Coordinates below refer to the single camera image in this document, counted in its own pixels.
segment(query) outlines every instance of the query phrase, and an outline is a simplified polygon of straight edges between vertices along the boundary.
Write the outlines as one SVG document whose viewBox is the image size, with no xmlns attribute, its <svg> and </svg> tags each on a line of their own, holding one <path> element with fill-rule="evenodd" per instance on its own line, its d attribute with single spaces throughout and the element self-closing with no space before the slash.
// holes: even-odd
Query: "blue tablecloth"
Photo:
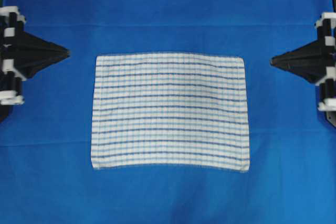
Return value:
<svg viewBox="0 0 336 224">
<path fill-rule="evenodd" d="M 335 223 L 336 130 L 316 91 L 269 59 L 315 40 L 331 0 L 5 0 L 71 58 L 24 83 L 0 124 L 0 223 Z M 98 54 L 190 51 L 244 59 L 251 166 L 93 170 Z"/>
</svg>

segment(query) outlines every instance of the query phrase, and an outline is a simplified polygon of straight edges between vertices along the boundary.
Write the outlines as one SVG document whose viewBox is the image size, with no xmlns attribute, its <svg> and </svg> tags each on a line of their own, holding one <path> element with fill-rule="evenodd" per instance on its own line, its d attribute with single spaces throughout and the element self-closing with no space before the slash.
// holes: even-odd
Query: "striped towel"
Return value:
<svg viewBox="0 0 336 224">
<path fill-rule="evenodd" d="M 94 168 L 184 164 L 249 169 L 244 62 L 159 52 L 96 63 Z"/>
</svg>

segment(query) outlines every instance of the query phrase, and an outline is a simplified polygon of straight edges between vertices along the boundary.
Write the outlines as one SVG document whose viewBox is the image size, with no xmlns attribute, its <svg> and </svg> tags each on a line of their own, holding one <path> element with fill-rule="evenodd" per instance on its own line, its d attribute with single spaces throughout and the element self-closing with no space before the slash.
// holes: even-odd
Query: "blue stripe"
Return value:
<svg viewBox="0 0 336 224">
<path fill-rule="evenodd" d="M 133 131 L 187 131 L 187 132 L 206 132 L 222 135 L 232 135 L 232 136 L 249 136 L 248 134 L 237 134 L 222 131 L 209 131 L 209 130 L 197 130 L 197 129 L 178 129 L 178 128 L 139 128 L 139 129 L 127 129 L 127 130 L 114 130 L 114 131 L 92 131 L 92 134 L 107 134 L 107 133 L 118 133 L 118 132 L 133 132 Z"/>
<path fill-rule="evenodd" d="M 200 120 L 200 121 L 210 121 L 210 122 L 219 122 L 219 123 L 232 123 L 232 124 L 241 124 L 247 125 L 248 123 L 232 122 L 225 120 L 217 119 L 208 119 L 208 118 L 186 118 L 184 116 L 148 116 L 141 118 L 120 118 L 120 119 L 105 119 L 105 120 L 92 120 L 93 122 L 114 122 L 114 121 L 129 121 L 129 120 L 148 120 L 148 119 L 178 119 L 178 120 Z"/>
<path fill-rule="evenodd" d="M 181 113 L 181 111 L 146 111 L 147 114 L 177 114 Z M 100 117 L 100 116 L 109 116 L 109 115 L 137 115 L 137 114 L 143 114 L 143 111 L 136 111 L 136 112 L 129 112 L 129 113 L 111 113 L 111 114 L 104 114 L 104 115 L 93 115 L 94 117 Z M 218 118 L 228 118 L 231 120 L 236 119 L 243 119 L 247 120 L 247 116 L 229 116 L 229 115 L 219 115 L 219 114 L 213 114 L 213 113 L 202 113 L 202 112 L 193 112 L 193 111 L 183 111 L 183 114 L 191 114 L 191 115 L 210 115 Z"/>
<path fill-rule="evenodd" d="M 105 63 L 105 62 L 117 62 L 117 61 L 125 61 L 125 60 L 148 60 L 148 59 L 157 60 L 158 59 L 157 56 L 156 57 L 144 57 L 144 58 L 130 58 L 130 57 L 125 57 L 124 55 L 119 55 L 119 56 L 123 56 L 123 57 L 122 58 L 117 58 L 117 59 L 109 59 L 109 60 L 98 58 L 98 61 L 101 61 L 102 63 Z M 212 59 L 208 60 L 208 59 L 204 59 L 204 58 L 198 58 L 198 57 L 194 57 L 193 55 L 192 56 L 190 56 L 190 55 L 188 55 L 188 56 L 169 56 L 169 57 L 160 56 L 160 59 L 168 59 L 168 60 L 171 60 L 171 59 L 192 59 L 192 60 L 204 60 L 204 61 L 208 61 L 208 62 L 212 62 L 212 63 L 218 62 L 218 63 L 235 63 L 235 64 L 239 64 L 239 65 L 243 64 L 242 62 L 239 62 L 237 60 L 237 57 L 234 57 L 234 58 L 236 58 L 234 60 L 213 60 L 213 58 L 219 58 L 219 57 L 218 56 L 207 56 L 207 57 L 211 57 Z"/>
<path fill-rule="evenodd" d="M 144 95 L 125 95 L 122 97 L 104 97 L 104 98 L 94 98 L 94 100 L 116 100 L 116 99 L 129 99 L 129 98 L 144 98 L 144 97 L 193 97 L 193 98 L 206 98 L 214 99 L 218 101 L 229 101 L 229 102 L 246 102 L 246 99 L 226 99 L 211 97 L 208 95 L 193 95 L 193 94 L 144 94 Z"/>
<path fill-rule="evenodd" d="M 157 67 L 155 70 L 171 70 L 171 67 Z M 120 71 L 143 71 L 143 70 L 153 70 L 153 67 L 151 68 L 130 68 L 130 69 L 106 69 L 106 70 L 96 70 L 96 73 L 105 73 L 105 72 L 120 72 Z M 207 69 L 207 68 L 177 68 L 174 67 L 174 70 L 184 70 L 184 71 L 196 71 L 196 72 L 217 72 L 217 73 L 227 73 L 227 74 L 245 74 L 244 70 L 237 70 L 237 71 L 219 71 L 217 69 Z"/>
<path fill-rule="evenodd" d="M 208 90 L 196 90 L 196 89 L 139 89 L 139 90 L 131 90 L 132 92 L 169 92 L 169 91 L 174 91 L 174 92 L 198 92 L 198 93 L 208 93 L 208 94 L 216 94 L 216 95 L 226 95 L 226 96 L 233 96 L 233 97 L 245 97 L 245 94 L 237 94 L 237 93 L 218 93 L 215 91 L 208 91 Z M 110 91 L 110 92 L 103 92 L 103 94 L 119 94 L 119 93 L 126 93 L 130 92 L 130 90 L 122 90 L 122 91 Z"/>
<path fill-rule="evenodd" d="M 171 81 L 172 79 L 169 78 L 163 78 L 163 79 L 149 79 L 148 81 Z M 245 86 L 244 83 L 234 83 L 232 84 L 234 86 Z M 216 86 L 209 86 L 209 85 L 204 85 L 204 84 L 192 84 L 192 83 L 151 83 L 151 84 L 133 84 L 133 85 L 118 85 L 118 86 L 103 86 L 103 87 L 95 87 L 95 89 L 119 89 L 119 88 L 138 88 L 138 87 L 156 87 L 156 86 L 186 86 L 186 87 L 203 87 L 203 88 L 210 88 L 210 89 L 220 89 L 220 90 L 238 90 L 238 91 L 245 91 L 245 88 L 223 88 L 223 87 L 216 87 Z"/>
<path fill-rule="evenodd" d="M 123 67 L 123 66 L 139 66 L 139 65 L 200 65 L 200 66 L 209 66 L 214 68 L 231 68 L 231 69 L 244 69 L 244 67 L 231 67 L 231 66 L 216 66 L 208 63 L 201 62 L 138 62 L 138 63 L 122 63 L 122 64 L 111 64 L 111 65 L 96 65 L 96 67 Z"/>
<path fill-rule="evenodd" d="M 115 57 L 118 59 L 121 59 L 123 60 L 124 58 L 126 57 L 134 57 L 134 56 L 141 56 L 141 55 L 144 55 L 146 57 L 151 57 L 151 56 L 155 56 L 156 59 L 157 58 L 160 58 L 160 57 L 165 57 L 165 55 L 169 54 L 170 55 L 179 55 L 180 58 L 193 58 L 196 56 L 201 56 L 201 57 L 209 57 L 211 59 L 234 59 L 236 61 L 238 60 L 242 60 L 241 57 L 238 57 L 238 56 L 234 56 L 234 55 L 220 55 L 220 54 L 205 54 L 205 53 L 201 53 L 201 52 L 188 52 L 188 51 L 145 51 L 145 52 L 126 52 L 126 53 L 123 53 L 123 54 L 119 54 L 119 53 L 114 53 L 114 54 L 105 54 L 105 55 L 98 55 L 97 58 L 100 58 L 100 57 L 109 57 L 109 58 L 112 58 L 112 57 Z"/>
<path fill-rule="evenodd" d="M 182 155 L 197 155 L 197 156 L 229 158 L 229 159 L 239 160 L 239 161 L 249 160 L 249 158 L 231 157 L 231 156 L 226 156 L 226 155 L 217 155 L 217 154 L 210 154 L 210 153 L 200 153 L 200 152 L 169 152 L 169 151 L 127 152 L 127 153 L 117 153 L 117 154 L 109 154 L 109 155 L 91 155 L 91 157 L 93 157 L 93 158 L 108 158 L 108 157 L 131 156 L 131 155 L 139 155 L 139 154 L 182 154 Z"/>
<path fill-rule="evenodd" d="M 94 98 L 94 102 L 97 103 L 99 106 L 106 106 L 106 105 L 119 105 L 119 104 L 136 104 L 136 103 L 196 103 L 196 104 L 208 104 L 208 105 L 214 105 L 214 106 L 226 106 L 226 107 L 232 107 L 232 108 L 245 108 L 246 104 L 242 105 L 226 105 L 226 104 L 219 104 L 218 102 L 206 102 L 206 101 L 189 101 L 189 100 L 136 100 L 136 101 L 123 101 L 123 102 L 104 102 L 100 103 L 99 98 Z"/>
<path fill-rule="evenodd" d="M 209 162 L 209 163 L 213 163 L 213 164 L 223 164 L 223 165 L 232 165 L 232 166 L 242 166 L 241 164 L 235 164 L 235 163 L 231 163 L 231 162 L 225 162 L 225 161 L 215 161 L 215 160 L 208 160 L 208 159 L 200 159 L 200 158 L 166 158 L 166 157 L 144 157 L 144 158 L 126 158 L 126 159 L 120 159 L 120 160 L 115 160 L 115 161 L 92 161 L 93 164 L 108 164 L 108 163 L 116 163 L 116 162 L 127 162 L 127 161 L 144 161 L 144 160 L 153 160 L 153 161 L 157 161 L 157 160 L 168 160 L 168 164 L 169 164 L 169 160 L 179 160 L 179 161 L 194 161 L 194 162 Z"/>
<path fill-rule="evenodd" d="M 127 137 L 142 137 L 142 136 L 148 136 L 148 134 L 142 134 L 142 135 L 128 135 Z M 151 136 L 165 136 L 165 135 L 161 135 L 161 134 L 151 134 Z M 167 137 L 193 137 L 192 135 L 176 135 L 176 134 L 169 134 L 166 135 Z M 111 138 L 120 138 L 120 136 L 113 136 L 113 137 L 105 137 L 108 139 Z M 210 138 L 210 139 L 218 139 L 218 140 L 227 140 L 227 141 L 233 141 L 230 139 L 226 139 L 226 138 L 222 138 L 222 137 L 209 137 L 207 136 L 206 138 Z M 116 144 L 132 144 L 132 143 L 149 143 L 149 142 L 172 142 L 172 143 L 192 143 L 192 144 L 210 144 L 210 145 L 219 145 L 219 146 L 227 146 L 227 147 L 233 147 L 233 148 L 239 148 L 239 149 L 247 149 L 249 148 L 249 146 L 240 146 L 240 145 L 235 145 L 235 144 L 224 144 L 224 143 L 216 143 L 216 142 L 207 142 L 207 141 L 196 141 L 196 140 L 131 140 L 131 141 L 118 141 L 118 142 L 109 142 L 109 143 L 91 143 L 92 146 L 106 146 L 106 145 L 116 145 Z"/>
<path fill-rule="evenodd" d="M 230 150 L 219 150 L 218 148 L 207 148 L 207 147 L 190 147 L 190 146 L 176 146 L 176 145 L 152 145 L 152 146 L 131 146 L 131 147 L 118 147 L 118 148 L 108 148 L 103 150 L 97 150 L 98 153 L 110 152 L 110 151 L 121 151 L 121 150 L 129 150 L 129 149 L 140 149 L 140 148 L 184 148 L 184 149 L 195 149 L 195 150 L 207 150 L 207 151 L 219 151 L 223 153 L 232 153 L 232 154 L 249 154 L 249 151 L 230 151 Z"/>
<path fill-rule="evenodd" d="M 119 107 L 119 108 L 108 108 L 108 109 L 93 109 L 93 111 L 113 111 L 113 110 L 124 110 L 124 109 L 145 109 L 145 108 L 181 108 L 181 109 L 201 109 L 201 110 L 216 110 L 228 113 L 239 113 L 246 114 L 247 111 L 235 111 L 235 110 L 223 110 L 219 108 L 209 108 L 202 106 L 182 106 L 182 105 L 166 105 L 166 106 L 130 106 L 130 107 Z"/>
<path fill-rule="evenodd" d="M 118 123 L 115 125 L 99 125 L 99 126 L 92 126 L 92 130 L 99 130 L 99 129 L 106 129 L 106 128 L 111 128 L 111 127 L 130 127 L 130 126 L 139 126 L 143 125 L 145 126 L 146 124 L 150 125 L 167 125 L 167 126 L 172 126 L 172 125 L 179 125 L 179 126 L 194 126 L 194 127 L 211 127 L 211 128 L 217 128 L 217 129 L 228 129 L 228 130 L 238 130 L 238 131 L 244 131 L 248 132 L 248 129 L 242 129 L 241 127 L 232 127 L 232 126 L 223 126 L 223 125 L 213 125 L 213 124 L 199 124 L 199 123 L 172 123 L 172 122 L 141 122 L 141 123 Z"/>
<path fill-rule="evenodd" d="M 226 80 L 244 80 L 244 77 L 224 77 L 224 76 L 217 76 L 215 74 L 202 74 L 202 73 L 127 73 L 127 74 L 109 74 L 106 76 L 96 76 L 96 78 L 108 78 L 108 77 L 131 77 L 131 76 L 202 76 L 202 77 L 213 77 L 213 78 L 220 78 Z"/>
</svg>

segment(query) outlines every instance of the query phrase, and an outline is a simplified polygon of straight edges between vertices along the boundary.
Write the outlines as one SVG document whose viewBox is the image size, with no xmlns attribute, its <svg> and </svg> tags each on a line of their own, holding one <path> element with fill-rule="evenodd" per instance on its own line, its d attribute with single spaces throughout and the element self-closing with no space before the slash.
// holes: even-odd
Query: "blue backdrop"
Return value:
<svg viewBox="0 0 336 224">
<path fill-rule="evenodd" d="M 315 88 L 269 59 L 315 40 L 331 0 L 5 0 L 71 58 L 24 83 L 0 124 L 0 223 L 335 223 L 336 130 Z M 244 58 L 251 166 L 93 170 L 98 54 L 191 51 Z"/>
</svg>

